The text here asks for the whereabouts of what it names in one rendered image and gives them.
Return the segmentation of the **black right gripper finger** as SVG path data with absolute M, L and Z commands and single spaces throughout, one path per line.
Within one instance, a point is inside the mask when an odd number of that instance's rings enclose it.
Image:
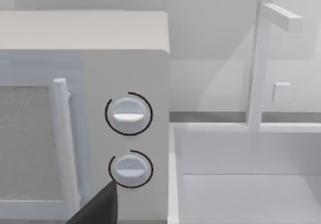
M 65 224 L 117 224 L 117 184 L 110 181 Z

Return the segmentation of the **small white microwave knob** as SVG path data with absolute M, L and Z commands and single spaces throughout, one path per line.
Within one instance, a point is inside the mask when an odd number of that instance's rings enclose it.
M 134 154 L 116 159 L 112 173 L 118 183 L 125 186 L 137 186 L 148 179 L 149 166 L 143 157 Z

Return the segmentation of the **large white microwave knob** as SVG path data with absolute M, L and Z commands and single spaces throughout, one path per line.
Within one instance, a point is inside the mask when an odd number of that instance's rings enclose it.
M 123 97 L 111 105 L 109 117 L 114 127 L 125 134 L 136 133 L 144 128 L 147 110 L 141 100 Z

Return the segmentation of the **microwave door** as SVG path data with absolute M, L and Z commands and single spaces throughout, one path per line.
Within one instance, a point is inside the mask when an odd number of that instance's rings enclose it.
M 75 93 L 80 55 L 0 53 L 0 219 L 67 220 L 55 123 L 53 80 Z

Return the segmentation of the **pale microwave oven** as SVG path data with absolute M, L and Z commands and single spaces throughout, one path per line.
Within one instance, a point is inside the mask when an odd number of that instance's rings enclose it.
M 80 55 L 80 84 L 69 99 L 80 209 L 110 181 L 115 181 L 117 224 L 168 224 L 167 14 L 0 11 L 0 53 L 14 51 Z M 146 107 L 145 125 L 139 132 L 122 133 L 110 120 L 111 105 L 123 97 L 137 98 Z M 148 179 L 141 185 L 125 186 L 113 176 L 116 159 L 128 154 L 143 157 L 149 166 Z M 0 219 L 0 224 L 64 223 L 69 219 Z

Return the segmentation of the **white sink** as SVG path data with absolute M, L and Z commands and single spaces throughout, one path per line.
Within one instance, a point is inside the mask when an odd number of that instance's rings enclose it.
M 169 224 L 321 224 L 321 124 L 171 123 Z

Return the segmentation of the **tall white tap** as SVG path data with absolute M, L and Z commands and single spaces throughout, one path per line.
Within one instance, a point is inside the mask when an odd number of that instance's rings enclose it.
M 246 111 L 250 131 L 257 131 L 261 124 L 272 25 L 287 33 L 298 34 L 302 32 L 303 17 L 269 1 L 257 2 Z

